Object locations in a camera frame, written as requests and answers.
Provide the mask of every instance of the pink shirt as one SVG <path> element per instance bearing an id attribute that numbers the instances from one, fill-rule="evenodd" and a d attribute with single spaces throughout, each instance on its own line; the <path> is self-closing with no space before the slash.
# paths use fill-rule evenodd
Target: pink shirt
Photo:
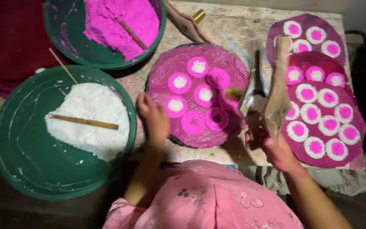
<path id="1" fill-rule="evenodd" d="M 104 229 L 303 229 L 273 192 L 220 164 L 193 160 L 160 171 L 164 183 L 148 209 L 118 199 Z"/>

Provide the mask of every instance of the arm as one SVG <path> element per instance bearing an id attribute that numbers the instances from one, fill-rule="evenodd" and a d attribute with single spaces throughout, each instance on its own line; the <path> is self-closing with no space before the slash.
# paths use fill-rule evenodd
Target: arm
<path id="1" fill-rule="evenodd" d="M 130 205 L 148 207 L 155 196 L 154 180 L 159 171 L 165 140 L 169 136 L 170 123 L 164 107 L 156 106 L 147 93 L 139 94 L 137 108 L 148 128 L 148 140 L 124 199 Z"/>
<path id="2" fill-rule="evenodd" d="M 268 138 L 263 143 L 268 162 L 285 175 L 292 199 L 302 221 L 310 229 L 351 229 L 348 220 L 323 193 L 302 167 L 282 135 L 278 144 Z"/>

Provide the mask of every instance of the pink circle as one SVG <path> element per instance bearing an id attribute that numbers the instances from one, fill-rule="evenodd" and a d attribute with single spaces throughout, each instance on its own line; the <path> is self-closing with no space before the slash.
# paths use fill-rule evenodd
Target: pink circle
<path id="1" fill-rule="evenodd" d="M 187 111 L 186 100 L 181 96 L 172 95 L 165 100 L 165 109 L 170 118 L 182 117 Z"/>
<path id="2" fill-rule="evenodd" d="M 333 86 L 340 86 L 342 88 L 345 86 L 344 75 L 341 73 L 330 73 L 324 82 Z"/>
<path id="3" fill-rule="evenodd" d="M 309 47 L 305 44 L 299 44 L 298 50 L 300 53 L 302 52 L 308 52 L 309 51 Z"/>
<path id="4" fill-rule="evenodd" d="M 175 86 L 175 80 L 176 78 L 178 78 L 178 80 L 180 79 L 180 81 L 182 80 L 186 80 L 186 84 L 181 86 L 181 85 L 177 85 Z M 184 73 L 173 73 L 168 80 L 168 87 L 169 90 L 175 94 L 181 95 L 183 93 L 186 93 L 187 91 L 189 91 L 190 87 L 191 87 L 191 79 L 189 76 L 187 76 Z"/>
<path id="5" fill-rule="evenodd" d="M 316 118 L 318 117 L 318 113 L 313 107 L 308 108 L 307 114 L 309 120 L 316 120 Z"/>
<path id="6" fill-rule="evenodd" d="M 323 126 L 328 130 L 333 130 L 337 127 L 337 121 L 334 119 L 328 119 L 324 121 Z"/>
<path id="7" fill-rule="evenodd" d="M 327 51 L 331 55 L 336 55 L 338 53 L 338 47 L 335 44 L 329 44 L 329 45 L 327 45 Z"/>
<path id="8" fill-rule="evenodd" d="M 291 34 L 298 34 L 299 33 L 299 27 L 297 25 L 295 25 L 295 24 L 291 24 L 289 26 L 289 32 Z"/>
<path id="9" fill-rule="evenodd" d="M 296 124 L 292 126 L 293 133 L 300 137 L 305 133 L 305 128 L 301 124 Z"/>
<path id="10" fill-rule="evenodd" d="M 287 85 L 298 84 L 303 80 L 303 72 L 296 66 L 290 66 L 286 70 L 286 82 Z"/>
<path id="11" fill-rule="evenodd" d="M 312 141 L 312 143 L 309 145 L 309 148 L 315 154 L 319 154 L 323 150 L 323 146 L 319 141 Z"/>
<path id="12" fill-rule="evenodd" d="M 288 118 L 293 118 L 294 115 L 296 114 L 296 110 L 294 109 L 294 107 L 292 107 L 289 112 L 287 113 L 287 117 Z"/>
<path id="13" fill-rule="evenodd" d="M 203 84 L 194 90 L 194 101 L 202 107 L 211 107 L 217 99 L 216 91 L 209 85 Z"/>
<path id="14" fill-rule="evenodd" d="M 341 142 L 334 142 L 331 145 L 331 151 L 336 156 L 341 156 L 344 154 L 344 145 Z"/>
<path id="15" fill-rule="evenodd" d="M 228 126 L 228 113 L 220 107 L 211 108 L 206 113 L 206 124 L 208 128 L 215 131 L 221 131 Z"/>
<path id="16" fill-rule="evenodd" d="M 302 98 L 304 100 L 311 100 L 314 97 L 314 92 L 312 89 L 302 89 L 302 91 L 300 92 L 300 95 L 302 96 Z"/>
<path id="17" fill-rule="evenodd" d="M 226 111 L 236 110 L 238 107 L 238 102 L 228 99 L 225 96 L 225 91 L 226 90 L 223 90 L 219 93 L 218 100 L 217 100 L 218 105 Z"/>
<path id="18" fill-rule="evenodd" d="M 320 30 L 317 30 L 317 29 L 313 30 L 313 32 L 312 32 L 312 39 L 318 41 L 322 37 L 323 37 L 323 34 L 321 34 L 321 31 Z"/>
<path id="19" fill-rule="evenodd" d="M 347 127 L 343 131 L 344 136 L 349 140 L 354 140 L 357 136 L 357 130 L 352 127 Z"/>
<path id="20" fill-rule="evenodd" d="M 318 66 L 311 66 L 306 71 L 306 78 L 311 81 L 320 81 L 323 82 L 325 78 L 325 73 L 322 68 L 319 68 Z"/>
<path id="21" fill-rule="evenodd" d="M 207 75 L 207 83 L 219 90 L 226 89 L 230 85 L 230 75 L 223 69 L 213 69 Z"/>
<path id="22" fill-rule="evenodd" d="M 193 68 L 199 68 L 200 70 L 204 68 L 201 72 L 196 72 Z M 202 57 L 193 57 L 187 62 L 187 72 L 194 78 L 201 78 L 207 75 L 209 71 L 209 66 L 207 60 Z"/>
<path id="23" fill-rule="evenodd" d="M 351 117 L 351 109 L 348 106 L 340 107 L 339 113 L 340 117 L 343 119 Z"/>
<path id="24" fill-rule="evenodd" d="M 324 95 L 323 95 L 323 100 L 326 102 L 326 103 L 332 103 L 334 102 L 335 100 L 335 96 L 333 93 L 331 92 L 325 92 Z"/>
<path id="25" fill-rule="evenodd" d="M 187 112 L 181 120 L 183 130 L 192 135 L 201 134 L 206 126 L 204 117 L 196 111 Z"/>

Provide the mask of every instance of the pink stain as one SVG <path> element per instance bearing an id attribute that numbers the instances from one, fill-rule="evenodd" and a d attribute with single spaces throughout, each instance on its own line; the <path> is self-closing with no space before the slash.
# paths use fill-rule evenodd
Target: pink stain
<path id="1" fill-rule="evenodd" d="M 289 32 L 291 34 L 298 34 L 299 33 L 299 27 L 295 24 L 292 24 L 289 26 Z"/>
<path id="2" fill-rule="evenodd" d="M 325 92 L 323 99 L 326 103 L 332 103 L 334 102 L 334 100 L 336 99 L 335 96 L 333 95 L 333 93 L 330 92 Z"/>
<path id="3" fill-rule="evenodd" d="M 352 127 L 347 127 L 343 131 L 344 136 L 349 140 L 354 140 L 357 136 L 357 131 Z"/>
<path id="4" fill-rule="evenodd" d="M 314 92 L 312 89 L 303 89 L 300 94 L 302 95 L 302 98 L 305 100 L 310 100 L 314 97 Z"/>
<path id="5" fill-rule="evenodd" d="M 292 107 L 292 108 L 289 110 L 289 112 L 287 113 L 287 117 L 292 118 L 292 117 L 294 117 L 295 113 L 296 113 L 296 111 L 295 111 L 295 109 Z"/>
<path id="6" fill-rule="evenodd" d="M 293 133 L 300 137 L 305 133 L 305 128 L 301 124 L 296 124 L 292 127 Z"/>
<path id="7" fill-rule="evenodd" d="M 340 108 L 340 116 L 343 119 L 348 119 L 351 116 L 351 109 L 347 106 Z"/>
<path id="8" fill-rule="evenodd" d="M 321 34 L 321 31 L 320 30 L 313 30 L 313 32 L 312 32 L 312 39 L 313 40 L 316 40 L 316 41 L 318 41 L 318 40 L 320 40 L 321 38 L 323 37 L 323 34 Z"/>
<path id="9" fill-rule="evenodd" d="M 331 150 L 336 156 L 341 156 L 344 154 L 344 145 L 341 142 L 335 142 L 331 145 Z"/>
<path id="10" fill-rule="evenodd" d="M 328 130 L 333 130 L 337 127 L 337 121 L 334 119 L 326 120 L 324 121 L 323 126 Z"/>
<path id="11" fill-rule="evenodd" d="M 329 44 L 329 45 L 327 45 L 327 51 L 331 55 L 336 55 L 338 53 L 338 47 L 335 44 Z"/>
<path id="12" fill-rule="evenodd" d="M 313 141 L 312 143 L 310 143 L 309 148 L 315 154 L 319 154 L 323 150 L 323 146 L 320 144 L 319 141 Z"/>
<path id="13" fill-rule="evenodd" d="M 314 109 L 313 107 L 308 108 L 307 114 L 308 114 L 309 120 L 316 120 L 318 117 L 318 113 L 317 113 L 316 109 Z"/>
<path id="14" fill-rule="evenodd" d="M 309 47 L 305 44 L 299 44 L 298 50 L 300 53 L 309 51 Z"/>

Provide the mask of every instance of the wooden stick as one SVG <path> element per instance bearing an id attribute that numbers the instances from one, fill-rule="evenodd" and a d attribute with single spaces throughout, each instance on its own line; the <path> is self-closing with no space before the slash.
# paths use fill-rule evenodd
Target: wooden stick
<path id="1" fill-rule="evenodd" d="M 122 27 L 124 27 L 124 29 L 131 35 L 131 37 L 139 44 L 139 46 L 143 50 L 148 49 L 148 47 L 146 47 L 146 45 L 141 41 L 141 39 L 139 39 L 139 37 L 132 31 L 132 29 L 123 20 L 119 20 L 119 23 L 122 25 Z"/>
<path id="2" fill-rule="evenodd" d="M 56 60 L 60 63 L 60 65 L 64 68 L 64 70 L 67 72 L 67 74 L 71 77 L 71 79 L 76 83 L 79 84 L 74 77 L 70 74 L 69 70 L 67 70 L 66 66 L 64 66 L 64 64 L 61 62 L 61 60 L 57 57 L 57 55 L 54 53 L 54 51 L 49 48 L 49 51 L 52 53 L 52 55 L 54 56 L 54 58 L 56 58 Z"/>
<path id="3" fill-rule="evenodd" d="M 89 120 L 89 119 L 79 119 L 79 118 L 67 117 L 67 116 L 62 116 L 62 115 L 57 115 L 57 114 L 56 115 L 52 114 L 52 118 L 69 121 L 69 122 L 73 122 L 73 123 L 80 123 L 80 124 L 85 124 L 85 125 L 90 125 L 90 126 L 107 128 L 107 129 L 111 129 L 111 130 L 118 130 L 118 128 L 119 128 L 119 126 L 117 124 L 105 123 L 105 122 Z"/>

